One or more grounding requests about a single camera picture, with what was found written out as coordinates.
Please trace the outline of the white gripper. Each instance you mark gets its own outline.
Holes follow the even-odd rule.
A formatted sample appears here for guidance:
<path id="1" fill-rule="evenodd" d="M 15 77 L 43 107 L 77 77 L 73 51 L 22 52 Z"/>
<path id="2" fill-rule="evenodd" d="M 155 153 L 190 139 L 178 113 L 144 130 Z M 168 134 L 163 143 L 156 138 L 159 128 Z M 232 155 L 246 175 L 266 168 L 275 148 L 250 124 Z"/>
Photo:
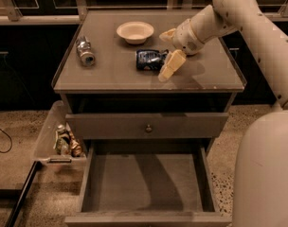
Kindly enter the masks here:
<path id="1" fill-rule="evenodd" d="M 167 55 L 159 72 L 158 79 L 161 82 L 167 81 L 185 63 L 186 55 L 193 56 L 204 47 L 193 32 L 190 19 L 185 20 L 177 28 L 161 33 L 159 39 L 165 43 L 172 43 L 176 48 Z"/>

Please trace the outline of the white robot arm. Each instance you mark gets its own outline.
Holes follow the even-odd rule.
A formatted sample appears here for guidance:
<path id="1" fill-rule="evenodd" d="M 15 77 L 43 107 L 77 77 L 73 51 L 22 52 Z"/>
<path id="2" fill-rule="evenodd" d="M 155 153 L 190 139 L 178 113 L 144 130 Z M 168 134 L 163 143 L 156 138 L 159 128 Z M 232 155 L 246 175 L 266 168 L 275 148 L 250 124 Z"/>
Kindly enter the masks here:
<path id="1" fill-rule="evenodd" d="M 195 16 L 160 35 L 175 50 L 158 78 L 168 80 L 213 38 L 241 32 L 277 99 L 239 145 L 234 176 L 233 227 L 288 227 L 288 36 L 256 0 L 212 0 Z"/>

